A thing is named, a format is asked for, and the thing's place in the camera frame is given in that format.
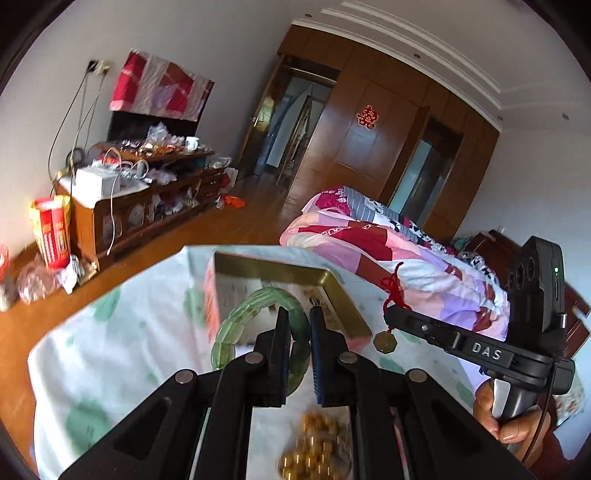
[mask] ceiling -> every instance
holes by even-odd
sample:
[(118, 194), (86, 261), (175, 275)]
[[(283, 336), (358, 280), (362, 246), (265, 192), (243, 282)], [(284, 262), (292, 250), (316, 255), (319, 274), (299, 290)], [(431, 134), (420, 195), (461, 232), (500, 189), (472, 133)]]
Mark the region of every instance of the ceiling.
[(290, 8), (297, 25), (360, 41), (421, 70), (499, 130), (591, 134), (589, 79), (522, 0), (290, 0)]

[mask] white wall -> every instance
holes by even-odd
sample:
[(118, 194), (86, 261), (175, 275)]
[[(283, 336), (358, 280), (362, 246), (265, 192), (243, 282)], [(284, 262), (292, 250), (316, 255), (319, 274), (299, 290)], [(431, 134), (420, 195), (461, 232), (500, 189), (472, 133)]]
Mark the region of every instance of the white wall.
[[(0, 243), (14, 256), (33, 241), (27, 207), (50, 192), (51, 142), (90, 59), (114, 62), (90, 145), (106, 137), (115, 80), (136, 48), (216, 82), (198, 135), (234, 155), (290, 23), (287, 2), (277, 0), (76, 0), (37, 39), (0, 96)], [(88, 102), (98, 85), (91, 78)], [(78, 111), (77, 103), (54, 150), (53, 172), (72, 147)]]
[[(591, 137), (560, 131), (504, 130), (458, 236), (505, 227), (519, 244), (531, 235), (562, 247), (566, 280), (591, 301)], [(591, 321), (587, 320), (591, 330)], [(585, 411), (557, 436), (573, 458), (591, 431), (591, 341), (575, 357)]]

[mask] cup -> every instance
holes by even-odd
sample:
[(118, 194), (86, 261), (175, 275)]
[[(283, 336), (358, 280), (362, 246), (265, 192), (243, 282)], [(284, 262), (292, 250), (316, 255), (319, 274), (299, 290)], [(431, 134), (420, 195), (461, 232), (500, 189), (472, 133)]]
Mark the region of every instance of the cup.
[(199, 139), (197, 137), (187, 137), (185, 139), (185, 148), (189, 152), (194, 152), (199, 148)]

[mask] wooden cabinet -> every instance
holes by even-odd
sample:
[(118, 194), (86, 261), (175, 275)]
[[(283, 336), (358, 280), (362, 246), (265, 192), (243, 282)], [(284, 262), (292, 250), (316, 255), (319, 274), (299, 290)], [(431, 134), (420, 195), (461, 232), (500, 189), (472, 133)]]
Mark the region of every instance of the wooden cabinet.
[[(341, 70), (288, 194), (303, 206), (325, 187), (347, 184), (388, 204), (431, 117), (463, 136), (423, 229), (439, 241), (456, 233), (484, 177), (498, 131), (466, 102), (409, 65), (323, 31), (292, 26), (279, 52)], [(356, 115), (379, 114), (368, 130)]]
[[(113, 218), (110, 199), (96, 202), (94, 208), (88, 208), (74, 199), (70, 224), (72, 252), (95, 262), (100, 270), (107, 268), (129, 248), (163, 233), (171, 225), (211, 205), (219, 195), (223, 171), (223, 168), (201, 168), (168, 185), (150, 185), (141, 192), (115, 197)], [(57, 193), (68, 195), (67, 190), (59, 184)], [(190, 194), (192, 201), (183, 205), (178, 212), (168, 213), (164, 210), (164, 205), (175, 203), (178, 198), (186, 198), (187, 194)], [(156, 199), (161, 200), (162, 211), (158, 210)], [(107, 255), (111, 242), (113, 247), (110, 255)]]

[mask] red wall hanging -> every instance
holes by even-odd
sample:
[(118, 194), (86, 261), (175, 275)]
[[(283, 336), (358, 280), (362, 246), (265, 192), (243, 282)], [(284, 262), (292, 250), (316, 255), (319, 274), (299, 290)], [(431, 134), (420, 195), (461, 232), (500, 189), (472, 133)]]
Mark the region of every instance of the red wall hanging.
[(375, 123), (378, 121), (378, 118), (378, 113), (372, 108), (371, 105), (368, 105), (361, 113), (357, 114), (357, 121), (359, 122), (359, 125), (370, 130), (375, 128)]

